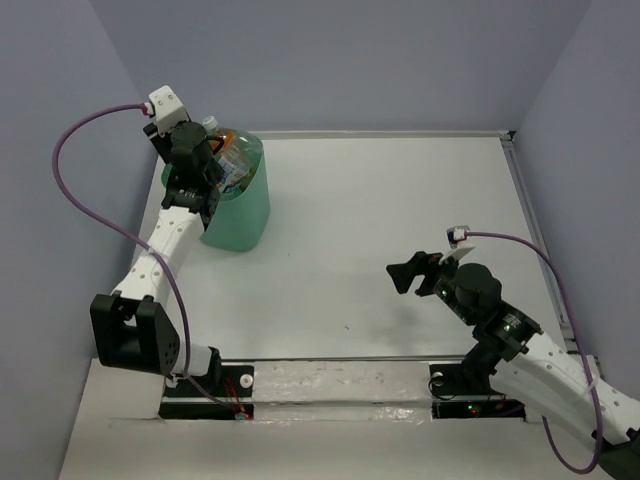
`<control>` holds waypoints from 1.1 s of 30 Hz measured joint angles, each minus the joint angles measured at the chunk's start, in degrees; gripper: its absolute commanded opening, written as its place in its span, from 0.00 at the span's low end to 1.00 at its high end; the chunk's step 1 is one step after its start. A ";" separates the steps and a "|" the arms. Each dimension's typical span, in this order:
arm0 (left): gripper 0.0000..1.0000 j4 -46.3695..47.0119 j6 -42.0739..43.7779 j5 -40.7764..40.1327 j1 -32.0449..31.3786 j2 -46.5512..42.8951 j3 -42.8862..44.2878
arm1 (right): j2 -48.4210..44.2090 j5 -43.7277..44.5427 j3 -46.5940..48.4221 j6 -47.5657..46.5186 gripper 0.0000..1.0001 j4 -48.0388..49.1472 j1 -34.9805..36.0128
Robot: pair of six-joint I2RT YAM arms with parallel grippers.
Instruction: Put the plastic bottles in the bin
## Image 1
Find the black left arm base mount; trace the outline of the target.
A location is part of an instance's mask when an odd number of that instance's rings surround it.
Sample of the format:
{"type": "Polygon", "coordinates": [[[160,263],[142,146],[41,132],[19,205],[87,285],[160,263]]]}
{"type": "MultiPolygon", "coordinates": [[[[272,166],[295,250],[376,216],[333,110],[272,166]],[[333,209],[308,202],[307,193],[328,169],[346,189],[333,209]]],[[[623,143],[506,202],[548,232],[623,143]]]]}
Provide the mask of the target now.
{"type": "Polygon", "coordinates": [[[245,421],[254,418],[255,368],[223,363],[218,382],[206,377],[165,382],[158,415],[165,420],[245,421]]]}

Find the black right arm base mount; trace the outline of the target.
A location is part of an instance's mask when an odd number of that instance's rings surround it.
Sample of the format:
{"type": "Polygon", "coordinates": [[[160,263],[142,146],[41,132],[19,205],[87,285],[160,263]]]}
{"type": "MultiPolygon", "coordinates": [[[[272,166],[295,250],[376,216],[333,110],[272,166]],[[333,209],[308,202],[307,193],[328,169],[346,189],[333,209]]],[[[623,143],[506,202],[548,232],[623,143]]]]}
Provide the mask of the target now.
{"type": "Polygon", "coordinates": [[[476,344],[459,363],[429,366],[427,387],[436,419],[526,419],[525,406],[491,385],[501,358],[476,344]]]}

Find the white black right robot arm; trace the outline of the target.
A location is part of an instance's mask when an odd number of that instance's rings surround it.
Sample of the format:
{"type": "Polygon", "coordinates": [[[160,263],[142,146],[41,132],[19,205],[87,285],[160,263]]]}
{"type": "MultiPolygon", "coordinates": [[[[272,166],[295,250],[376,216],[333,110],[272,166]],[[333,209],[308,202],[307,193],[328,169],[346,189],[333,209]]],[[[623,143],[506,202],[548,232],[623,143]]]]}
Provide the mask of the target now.
{"type": "Polygon", "coordinates": [[[460,368],[462,384],[489,386],[537,411],[586,447],[598,447],[598,466],[614,479],[639,476],[639,402],[595,375],[524,312],[504,301],[502,285],[477,263],[417,252],[386,268],[396,291],[437,296],[472,329],[475,346],[460,368]]]}

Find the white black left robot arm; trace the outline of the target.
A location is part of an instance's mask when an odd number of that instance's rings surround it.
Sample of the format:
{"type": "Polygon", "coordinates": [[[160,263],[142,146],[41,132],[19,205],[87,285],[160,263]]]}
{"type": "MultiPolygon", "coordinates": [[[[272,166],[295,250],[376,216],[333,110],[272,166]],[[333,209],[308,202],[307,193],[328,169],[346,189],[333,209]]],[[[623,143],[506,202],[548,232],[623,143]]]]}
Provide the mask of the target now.
{"type": "Polygon", "coordinates": [[[134,265],[111,294],[98,294],[91,303],[98,357],[107,367],[182,377],[195,392],[209,395],[221,383],[220,353],[192,343],[189,327],[177,327],[165,305],[175,297],[179,309],[186,309],[177,276],[219,205],[222,170],[197,122],[181,120],[166,133],[149,124],[145,132],[169,166],[169,177],[156,225],[134,265]]]}

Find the orange label bottle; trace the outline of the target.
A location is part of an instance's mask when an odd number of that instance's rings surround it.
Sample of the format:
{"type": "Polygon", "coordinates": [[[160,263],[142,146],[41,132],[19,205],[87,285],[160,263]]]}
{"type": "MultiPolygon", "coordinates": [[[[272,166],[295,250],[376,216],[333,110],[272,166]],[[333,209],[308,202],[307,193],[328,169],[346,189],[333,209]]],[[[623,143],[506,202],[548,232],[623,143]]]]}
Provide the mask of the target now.
{"type": "Polygon", "coordinates": [[[214,116],[205,117],[201,124],[216,158],[221,156],[240,158],[243,155],[243,144],[235,130],[222,127],[214,116]]]}

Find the clear bottle white blue label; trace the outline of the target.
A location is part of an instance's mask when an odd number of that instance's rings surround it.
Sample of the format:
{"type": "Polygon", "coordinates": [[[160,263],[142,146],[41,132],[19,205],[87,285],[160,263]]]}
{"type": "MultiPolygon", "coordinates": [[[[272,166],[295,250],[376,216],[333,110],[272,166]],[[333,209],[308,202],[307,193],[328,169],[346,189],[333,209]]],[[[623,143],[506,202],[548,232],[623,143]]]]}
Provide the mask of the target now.
{"type": "Polygon", "coordinates": [[[263,145],[254,135],[235,130],[243,144],[243,155],[238,157],[221,156],[218,164],[223,169],[223,177],[218,182],[218,189],[222,195],[234,196],[244,192],[257,173],[260,164],[263,145]]]}

